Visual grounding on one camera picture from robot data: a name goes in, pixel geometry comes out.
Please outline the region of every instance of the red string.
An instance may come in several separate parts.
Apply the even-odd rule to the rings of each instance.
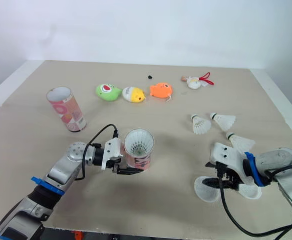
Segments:
[[[201,81],[205,81],[206,83],[210,84],[210,85],[214,85],[214,83],[212,81],[209,81],[208,78],[210,76],[210,72],[206,73],[204,76],[201,76],[199,78],[199,80]]]

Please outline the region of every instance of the white shuttlecock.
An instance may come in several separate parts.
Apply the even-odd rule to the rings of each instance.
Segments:
[[[150,132],[136,128],[127,133],[124,139],[126,152],[135,158],[148,156],[154,147],[154,138]]]
[[[205,134],[211,128],[211,122],[196,114],[191,116],[192,130],[195,134]]]
[[[255,145],[254,140],[250,140],[241,136],[237,136],[233,132],[226,133],[226,138],[231,142],[232,146],[237,149],[241,154],[249,152],[250,149]]]
[[[228,129],[230,129],[236,120],[236,116],[220,115],[215,112],[212,112],[210,114],[210,118],[218,123],[223,131],[227,131]]]

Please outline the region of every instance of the orange plush toy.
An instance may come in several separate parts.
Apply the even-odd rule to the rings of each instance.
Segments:
[[[168,98],[166,100],[167,102],[171,100],[172,86],[166,82],[160,82],[156,85],[152,85],[150,86],[150,95],[161,99]]]

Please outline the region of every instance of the white backdrop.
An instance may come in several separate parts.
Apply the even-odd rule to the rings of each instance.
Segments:
[[[292,0],[0,0],[0,83],[26,59],[262,68],[292,102]]]

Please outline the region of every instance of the cylindrical can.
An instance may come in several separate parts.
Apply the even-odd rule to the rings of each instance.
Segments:
[[[69,88],[60,86],[51,89],[47,93],[47,100],[69,131],[76,133],[86,127],[87,122]]]
[[[127,164],[137,169],[148,169],[153,146],[154,138],[150,132],[142,128],[136,128],[128,132],[124,139]]]

